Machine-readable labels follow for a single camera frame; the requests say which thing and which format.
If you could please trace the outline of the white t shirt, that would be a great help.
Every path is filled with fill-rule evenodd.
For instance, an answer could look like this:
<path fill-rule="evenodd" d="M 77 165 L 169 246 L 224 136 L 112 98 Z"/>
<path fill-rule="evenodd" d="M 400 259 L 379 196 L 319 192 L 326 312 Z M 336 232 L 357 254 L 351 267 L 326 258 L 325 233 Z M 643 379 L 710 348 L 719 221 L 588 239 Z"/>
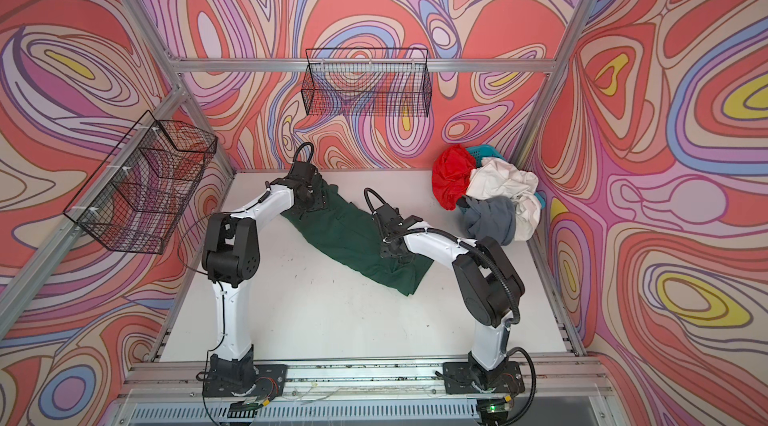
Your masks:
<path fill-rule="evenodd" d="M 539 226 L 544 202 L 537 196 L 538 177 L 496 157 L 481 160 L 470 175 L 466 195 L 479 201 L 506 198 L 512 203 L 515 220 L 514 240 L 528 241 Z"/>

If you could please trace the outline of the green t shirt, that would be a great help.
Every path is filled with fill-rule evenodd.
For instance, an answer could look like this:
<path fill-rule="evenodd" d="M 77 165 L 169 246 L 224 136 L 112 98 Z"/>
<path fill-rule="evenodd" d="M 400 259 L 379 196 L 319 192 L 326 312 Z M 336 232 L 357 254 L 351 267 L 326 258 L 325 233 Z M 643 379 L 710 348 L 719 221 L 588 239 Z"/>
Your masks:
<path fill-rule="evenodd" d="M 380 256 L 382 238 L 372 215 L 346 201 L 336 185 L 320 182 L 325 207 L 282 213 L 308 244 L 330 259 L 404 296 L 413 295 L 433 261 L 423 255 L 409 258 Z"/>

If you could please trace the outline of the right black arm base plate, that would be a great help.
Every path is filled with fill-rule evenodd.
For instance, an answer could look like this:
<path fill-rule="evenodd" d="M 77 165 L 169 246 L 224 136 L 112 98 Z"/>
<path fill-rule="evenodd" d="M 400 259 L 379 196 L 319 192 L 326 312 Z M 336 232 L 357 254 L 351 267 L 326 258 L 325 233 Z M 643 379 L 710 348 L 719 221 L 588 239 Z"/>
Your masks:
<path fill-rule="evenodd" d="M 449 395 L 503 394 L 515 397 L 526 391 L 520 365 L 505 360 L 496 368 L 485 370 L 474 361 L 445 362 L 435 376 Z"/>

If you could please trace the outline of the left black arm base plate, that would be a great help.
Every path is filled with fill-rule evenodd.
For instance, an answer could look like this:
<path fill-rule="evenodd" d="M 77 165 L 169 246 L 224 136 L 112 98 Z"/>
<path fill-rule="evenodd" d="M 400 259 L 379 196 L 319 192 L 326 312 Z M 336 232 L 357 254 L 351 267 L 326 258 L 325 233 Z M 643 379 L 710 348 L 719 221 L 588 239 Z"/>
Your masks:
<path fill-rule="evenodd" d="M 283 394 L 287 372 L 286 364 L 218 363 L 206 374 L 202 396 L 274 399 Z"/>

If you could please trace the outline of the red t shirt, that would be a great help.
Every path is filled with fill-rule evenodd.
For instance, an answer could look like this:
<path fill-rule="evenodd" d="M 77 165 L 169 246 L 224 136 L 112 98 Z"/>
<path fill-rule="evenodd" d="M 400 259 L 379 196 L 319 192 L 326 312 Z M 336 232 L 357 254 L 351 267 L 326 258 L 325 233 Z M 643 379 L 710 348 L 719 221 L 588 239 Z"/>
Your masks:
<path fill-rule="evenodd" d="M 443 209 L 456 209 L 475 169 L 476 160 L 459 145 L 450 146 L 438 156 L 432 167 L 431 185 L 433 195 Z"/>

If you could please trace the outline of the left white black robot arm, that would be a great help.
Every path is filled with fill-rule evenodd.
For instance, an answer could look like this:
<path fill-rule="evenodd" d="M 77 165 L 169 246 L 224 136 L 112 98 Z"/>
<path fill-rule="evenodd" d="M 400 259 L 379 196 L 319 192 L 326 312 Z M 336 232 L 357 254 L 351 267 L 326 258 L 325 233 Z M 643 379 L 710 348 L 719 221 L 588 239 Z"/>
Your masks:
<path fill-rule="evenodd" d="M 285 212 L 323 208 L 327 201 L 320 182 L 314 165 L 296 160 L 286 176 L 269 182 L 255 199 L 210 217 L 201 266 L 213 285 L 219 339 L 209 353 L 209 382 L 222 381 L 240 394 L 256 384 L 247 316 L 250 281 L 261 260 L 259 232 Z"/>

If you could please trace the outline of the aluminium frame back beam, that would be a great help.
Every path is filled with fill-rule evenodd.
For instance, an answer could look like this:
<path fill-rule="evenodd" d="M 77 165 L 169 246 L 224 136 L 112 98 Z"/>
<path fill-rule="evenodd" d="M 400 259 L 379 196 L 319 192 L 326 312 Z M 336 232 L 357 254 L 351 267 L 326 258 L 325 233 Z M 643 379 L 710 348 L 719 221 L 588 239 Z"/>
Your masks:
<path fill-rule="evenodd" d="M 171 67 L 178 73 L 193 72 L 303 72 L 307 66 L 360 65 L 365 68 L 388 68 L 394 65 L 423 64 L 429 72 L 532 72 L 551 73 L 556 62 L 549 59 L 172 59 Z"/>

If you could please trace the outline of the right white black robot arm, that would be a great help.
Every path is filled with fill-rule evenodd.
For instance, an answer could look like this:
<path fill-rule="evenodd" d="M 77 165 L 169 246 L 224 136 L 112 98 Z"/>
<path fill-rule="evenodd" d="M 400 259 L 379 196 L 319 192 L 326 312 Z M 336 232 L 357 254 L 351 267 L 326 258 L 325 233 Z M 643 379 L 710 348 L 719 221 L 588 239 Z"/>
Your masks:
<path fill-rule="evenodd" d="M 525 286 L 501 245 L 491 237 L 459 238 L 421 218 L 404 218 L 382 205 L 372 212 L 381 252 L 396 259 L 424 256 L 452 269 L 462 302 L 475 320 L 467 359 L 445 362 L 436 373 L 448 394 L 504 393 L 526 390 L 519 363 L 507 350 L 510 329 L 520 322 Z"/>

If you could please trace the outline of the aluminium front rail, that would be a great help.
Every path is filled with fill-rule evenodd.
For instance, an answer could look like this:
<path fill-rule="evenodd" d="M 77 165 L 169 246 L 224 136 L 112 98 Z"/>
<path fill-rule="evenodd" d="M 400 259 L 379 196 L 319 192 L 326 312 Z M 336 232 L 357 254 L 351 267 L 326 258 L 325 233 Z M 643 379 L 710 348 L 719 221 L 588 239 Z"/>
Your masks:
<path fill-rule="evenodd" d="M 538 355 L 486 391 L 456 392 L 447 357 L 278 360 L 253 398 L 206 398 L 198 362 L 133 368 L 106 425 L 626 425 L 597 359 Z"/>

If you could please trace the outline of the grey t shirt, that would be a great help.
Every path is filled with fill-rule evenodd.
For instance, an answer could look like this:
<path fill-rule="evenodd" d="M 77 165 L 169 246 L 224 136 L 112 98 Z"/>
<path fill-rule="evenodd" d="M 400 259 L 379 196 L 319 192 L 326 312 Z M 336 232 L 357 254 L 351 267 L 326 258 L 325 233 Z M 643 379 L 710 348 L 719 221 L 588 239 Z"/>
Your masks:
<path fill-rule="evenodd" d="M 510 244 L 516 233 L 516 203 L 498 196 L 478 200 L 460 198 L 457 207 L 462 213 L 461 229 L 471 239 L 490 237 L 502 246 Z"/>

